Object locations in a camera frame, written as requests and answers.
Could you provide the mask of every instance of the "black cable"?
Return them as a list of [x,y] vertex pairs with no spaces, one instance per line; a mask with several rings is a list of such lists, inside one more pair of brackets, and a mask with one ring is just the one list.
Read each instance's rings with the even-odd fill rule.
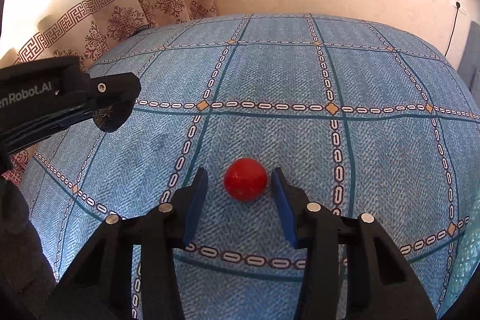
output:
[[460,2],[457,2],[457,12],[455,13],[455,21],[453,22],[452,35],[450,36],[450,41],[448,41],[448,46],[447,46],[447,50],[445,52],[445,57],[447,57],[448,50],[450,49],[450,44],[452,43],[453,32],[455,30],[455,24],[457,23],[457,15],[458,15],[459,10],[460,10]]

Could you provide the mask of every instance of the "screw head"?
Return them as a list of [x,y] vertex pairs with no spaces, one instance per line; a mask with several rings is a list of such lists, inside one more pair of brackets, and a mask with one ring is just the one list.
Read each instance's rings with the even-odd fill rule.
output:
[[119,220],[120,217],[117,214],[111,214],[105,219],[106,223],[110,225],[118,223]]
[[372,222],[375,221],[375,217],[373,217],[370,213],[363,213],[361,215],[361,220],[364,223],[371,224]]
[[168,202],[158,205],[158,210],[161,211],[162,213],[168,213],[172,209],[173,209],[173,205]]
[[315,212],[315,211],[320,211],[321,208],[322,208],[321,205],[318,204],[318,203],[316,203],[316,202],[309,202],[309,203],[307,204],[307,209],[308,209],[309,211],[313,211],[313,212]]

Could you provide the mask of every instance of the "checkered pattern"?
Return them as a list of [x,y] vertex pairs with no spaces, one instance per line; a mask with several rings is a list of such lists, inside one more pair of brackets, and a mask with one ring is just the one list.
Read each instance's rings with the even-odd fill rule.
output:
[[[245,15],[144,31],[91,76],[134,72],[129,120],[93,121],[42,142],[22,183],[60,278],[108,214],[144,214],[191,182],[209,190],[197,235],[175,253],[188,319],[291,319],[304,251],[285,239],[269,191],[249,204],[222,189],[249,156],[333,213],[372,213],[441,315],[480,181],[480,110],[447,60],[392,27],[322,15]],[[133,315],[141,318],[139,251]],[[348,259],[339,252],[345,314]]]

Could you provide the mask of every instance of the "orange diamond pattern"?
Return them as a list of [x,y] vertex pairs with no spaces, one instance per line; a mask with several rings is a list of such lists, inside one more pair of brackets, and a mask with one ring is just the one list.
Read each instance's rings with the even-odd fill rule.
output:
[[457,230],[457,226],[454,223],[450,223],[447,229],[448,234],[450,236],[453,236],[456,230]]
[[197,109],[198,109],[199,112],[201,112],[202,110],[207,109],[207,107],[208,107],[208,102],[205,101],[205,100],[197,103]]
[[327,106],[325,106],[325,109],[331,115],[335,115],[338,112],[339,107],[337,105],[335,105],[334,103],[330,102]]

